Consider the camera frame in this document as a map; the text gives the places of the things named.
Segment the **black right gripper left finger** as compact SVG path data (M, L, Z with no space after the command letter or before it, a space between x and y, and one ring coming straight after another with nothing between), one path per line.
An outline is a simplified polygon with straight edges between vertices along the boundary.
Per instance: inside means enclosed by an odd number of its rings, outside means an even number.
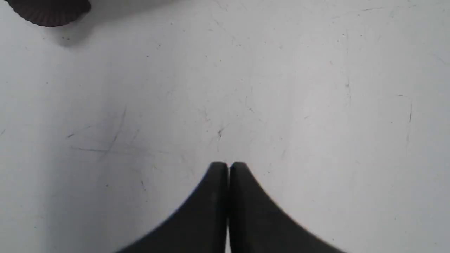
M212 162L185 202L122 253L224 253L229 169Z

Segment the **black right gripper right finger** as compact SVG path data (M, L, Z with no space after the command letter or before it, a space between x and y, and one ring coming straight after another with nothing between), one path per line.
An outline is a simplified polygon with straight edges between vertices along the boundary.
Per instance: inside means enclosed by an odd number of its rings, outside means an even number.
M229 234L232 253L341 252L291 219L244 162L230 167Z

